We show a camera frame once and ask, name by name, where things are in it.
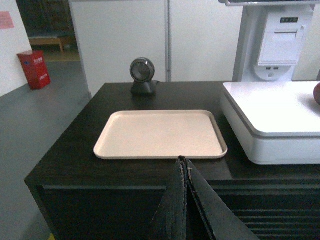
gray floor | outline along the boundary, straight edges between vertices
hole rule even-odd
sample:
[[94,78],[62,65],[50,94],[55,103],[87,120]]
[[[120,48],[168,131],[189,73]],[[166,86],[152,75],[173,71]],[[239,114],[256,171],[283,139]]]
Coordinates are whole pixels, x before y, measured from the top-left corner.
[[47,63],[51,84],[0,98],[0,239],[42,240],[50,231],[25,177],[89,102],[80,62]]

white kiosk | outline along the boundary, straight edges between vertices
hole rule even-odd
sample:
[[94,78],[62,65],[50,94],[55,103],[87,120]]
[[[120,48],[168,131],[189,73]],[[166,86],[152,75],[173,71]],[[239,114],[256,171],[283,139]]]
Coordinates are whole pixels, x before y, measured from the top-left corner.
[[226,2],[244,8],[233,82],[223,85],[221,107],[253,163],[320,164],[318,82],[292,82],[318,2]]

fire extinguisher box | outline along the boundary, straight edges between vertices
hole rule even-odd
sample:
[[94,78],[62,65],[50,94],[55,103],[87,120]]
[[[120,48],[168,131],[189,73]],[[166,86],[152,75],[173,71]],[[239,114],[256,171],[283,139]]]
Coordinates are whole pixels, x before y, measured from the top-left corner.
[[43,51],[26,51],[18,54],[30,89],[42,89],[51,80],[44,59]]

pink sign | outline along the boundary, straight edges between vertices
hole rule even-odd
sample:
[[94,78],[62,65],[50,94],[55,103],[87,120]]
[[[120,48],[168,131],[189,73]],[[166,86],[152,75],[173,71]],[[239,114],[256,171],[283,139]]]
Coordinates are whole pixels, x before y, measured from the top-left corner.
[[0,29],[13,29],[14,22],[8,11],[0,11]]

tray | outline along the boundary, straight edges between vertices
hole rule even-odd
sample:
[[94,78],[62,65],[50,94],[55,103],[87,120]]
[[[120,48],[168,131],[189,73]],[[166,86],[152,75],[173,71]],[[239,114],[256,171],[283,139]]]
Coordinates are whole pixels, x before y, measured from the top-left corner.
[[228,147],[205,110],[118,111],[106,123],[94,154],[100,159],[218,159]]

